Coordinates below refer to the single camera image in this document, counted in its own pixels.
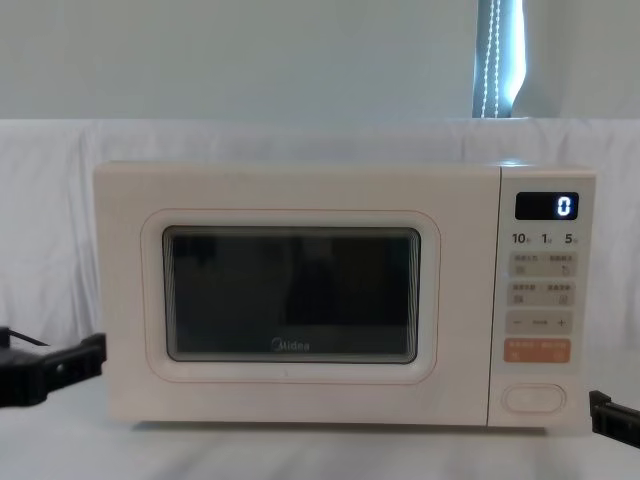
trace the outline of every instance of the black clamp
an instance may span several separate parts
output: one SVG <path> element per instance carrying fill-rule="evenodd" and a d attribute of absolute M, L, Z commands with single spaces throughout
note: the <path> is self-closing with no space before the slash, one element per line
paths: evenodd
<path fill-rule="evenodd" d="M 598 390 L 589 392 L 594 433 L 640 448 L 640 412 L 618 405 Z"/>
<path fill-rule="evenodd" d="M 54 390 L 102 374 L 107 359 L 103 333 L 45 355 L 12 349 L 10 333 L 0 327 L 0 408 L 37 405 Z"/>

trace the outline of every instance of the microwave window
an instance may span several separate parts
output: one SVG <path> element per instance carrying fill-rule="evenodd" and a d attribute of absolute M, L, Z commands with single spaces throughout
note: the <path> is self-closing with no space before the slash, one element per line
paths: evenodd
<path fill-rule="evenodd" d="M 163 234 L 176 361 L 409 363 L 411 228 L 186 227 Z"/>

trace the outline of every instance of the white microwave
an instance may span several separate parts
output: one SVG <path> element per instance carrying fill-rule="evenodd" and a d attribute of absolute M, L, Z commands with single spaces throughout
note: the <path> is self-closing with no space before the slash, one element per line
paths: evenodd
<path fill-rule="evenodd" d="M 117 418 L 584 414 L 588 170 L 115 162 L 94 182 Z"/>

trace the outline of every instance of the number 0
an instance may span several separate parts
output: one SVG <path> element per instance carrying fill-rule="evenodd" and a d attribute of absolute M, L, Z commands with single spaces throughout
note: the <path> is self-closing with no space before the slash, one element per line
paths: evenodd
<path fill-rule="evenodd" d="M 571 198 L 560 197 L 558 199 L 558 208 L 556 211 L 561 217 L 566 217 L 567 215 L 569 215 L 571 213 Z"/>

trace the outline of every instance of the control panel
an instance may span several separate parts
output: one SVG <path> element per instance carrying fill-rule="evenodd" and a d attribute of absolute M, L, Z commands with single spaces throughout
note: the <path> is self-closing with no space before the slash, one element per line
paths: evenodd
<path fill-rule="evenodd" d="M 546 173 L 503 168 L 489 425 L 548 423 L 578 395 L 595 180 Z"/>

